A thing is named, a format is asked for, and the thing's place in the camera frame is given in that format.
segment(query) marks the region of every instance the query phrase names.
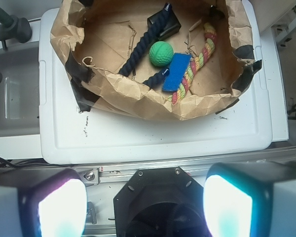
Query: metal bracket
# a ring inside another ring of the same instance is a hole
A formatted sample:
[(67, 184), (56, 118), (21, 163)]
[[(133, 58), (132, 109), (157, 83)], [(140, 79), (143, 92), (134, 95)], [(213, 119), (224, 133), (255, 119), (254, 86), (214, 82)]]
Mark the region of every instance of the metal bracket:
[(97, 185), (99, 184), (99, 169), (87, 169), (85, 167), (74, 167), (75, 171), (79, 174), (82, 182), (85, 185)]
[(296, 29), (296, 18), (275, 38), (277, 45), (282, 45)]

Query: dog toy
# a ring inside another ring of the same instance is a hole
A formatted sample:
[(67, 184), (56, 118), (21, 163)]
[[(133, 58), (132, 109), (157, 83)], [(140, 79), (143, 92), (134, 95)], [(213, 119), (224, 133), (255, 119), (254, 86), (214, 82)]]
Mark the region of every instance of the dog toy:
[(173, 58), (172, 46), (164, 41), (154, 43), (149, 50), (149, 58), (157, 67), (164, 67), (171, 63)]
[(143, 57), (144, 52), (148, 46), (157, 39), (159, 34), (163, 31), (167, 22), (169, 20), (170, 12), (172, 6), (166, 3), (161, 13), (158, 15), (157, 20), (149, 27), (148, 31), (144, 33), (144, 36), (140, 38), (134, 51), (131, 53), (129, 59), (119, 70), (119, 74), (128, 77), (130, 73), (134, 70), (135, 66), (139, 63), (140, 59)]
[(156, 87), (160, 83), (162, 83), (166, 77), (169, 75), (169, 69), (163, 68), (160, 70), (160, 72), (156, 73), (152, 77), (150, 77), (148, 80), (144, 81), (143, 84), (149, 86), (150, 89)]
[(168, 100), (172, 104), (176, 104), (180, 99), (183, 99), (192, 85), (193, 78), (197, 71), (200, 70), (205, 63), (207, 63), (209, 57), (215, 51), (215, 44), (217, 43), (217, 34), (215, 28), (210, 23), (204, 24), (206, 43), (202, 49), (202, 52), (191, 59), (189, 66), (184, 73), (182, 82), (179, 85), (179, 89), (168, 97)]

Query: colorful rope toy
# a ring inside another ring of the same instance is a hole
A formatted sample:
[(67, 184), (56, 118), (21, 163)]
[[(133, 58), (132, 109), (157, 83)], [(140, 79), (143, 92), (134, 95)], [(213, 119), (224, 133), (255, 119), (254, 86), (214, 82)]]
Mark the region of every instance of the colorful rope toy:
[(205, 63), (207, 63), (210, 56), (215, 51), (215, 44), (217, 42), (217, 34), (215, 28), (210, 23), (204, 24), (206, 43), (202, 49), (202, 52), (191, 58), (189, 66), (184, 74), (179, 89), (168, 97), (168, 101), (171, 101), (175, 105), (180, 99), (183, 99), (192, 85), (193, 78)]

